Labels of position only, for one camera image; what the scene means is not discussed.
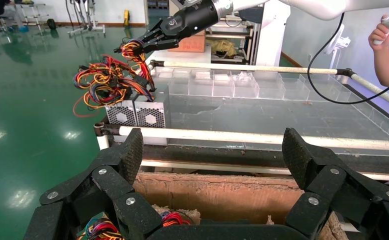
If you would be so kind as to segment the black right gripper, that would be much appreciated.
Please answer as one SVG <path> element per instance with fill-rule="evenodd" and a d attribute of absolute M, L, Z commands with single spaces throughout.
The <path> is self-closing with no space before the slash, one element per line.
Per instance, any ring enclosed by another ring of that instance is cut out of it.
<path fill-rule="evenodd" d="M 115 53 L 148 54 L 158 50 L 174 49 L 179 41 L 191 37 L 219 21 L 217 9 L 212 1 L 202 1 L 185 7 L 169 16 L 161 23 L 161 29 L 151 29 L 141 36 L 141 40 L 131 39 L 114 49 Z"/>

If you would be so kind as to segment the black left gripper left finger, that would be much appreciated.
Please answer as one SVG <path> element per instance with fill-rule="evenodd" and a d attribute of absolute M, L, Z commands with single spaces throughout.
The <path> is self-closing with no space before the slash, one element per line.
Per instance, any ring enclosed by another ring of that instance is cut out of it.
<path fill-rule="evenodd" d="M 142 155 L 143 135 L 133 128 L 124 143 L 101 150 L 86 170 L 40 196 L 24 239 L 74 240 L 99 213 L 125 238 L 147 239 L 162 218 L 133 187 Z"/>

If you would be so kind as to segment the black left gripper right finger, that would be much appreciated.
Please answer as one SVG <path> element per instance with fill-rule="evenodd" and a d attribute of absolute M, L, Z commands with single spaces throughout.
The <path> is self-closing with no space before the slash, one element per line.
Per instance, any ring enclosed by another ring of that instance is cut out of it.
<path fill-rule="evenodd" d="M 283 160 L 303 191 L 286 224 L 317 239 L 335 212 L 369 240 L 389 240 L 389 186 L 348 167 L 331 149 L 307 143 L 294 128 L 282 141 Z"/>

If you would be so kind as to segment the person's bare hand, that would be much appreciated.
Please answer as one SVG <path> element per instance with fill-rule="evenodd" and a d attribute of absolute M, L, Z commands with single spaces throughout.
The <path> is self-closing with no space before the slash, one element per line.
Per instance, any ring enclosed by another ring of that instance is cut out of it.
<path fill-rule="evenodd" d="M 389 15 L 383 15 L 380 23 L 368 37 L 370 47 L 374 51 L 387 49 L 389 47 Z"/>

